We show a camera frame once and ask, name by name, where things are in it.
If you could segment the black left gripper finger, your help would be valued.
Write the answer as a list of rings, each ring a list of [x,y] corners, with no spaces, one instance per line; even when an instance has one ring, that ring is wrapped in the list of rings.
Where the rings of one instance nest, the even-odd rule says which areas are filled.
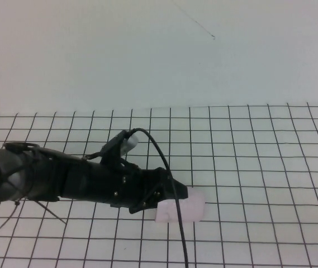
[[[188,188],[179,181],[169,178],[165,182],[165,198],[166,199],[187,199]]]

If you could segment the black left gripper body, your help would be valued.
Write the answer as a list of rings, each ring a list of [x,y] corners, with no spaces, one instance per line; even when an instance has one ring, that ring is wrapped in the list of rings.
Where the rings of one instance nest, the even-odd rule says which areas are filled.
[[[173,189],[167,172],[162,168],[144,170],[133,164],[108,167],[83,162],[70,166],[60,196],[127,208],[134,214],[173,199]]]

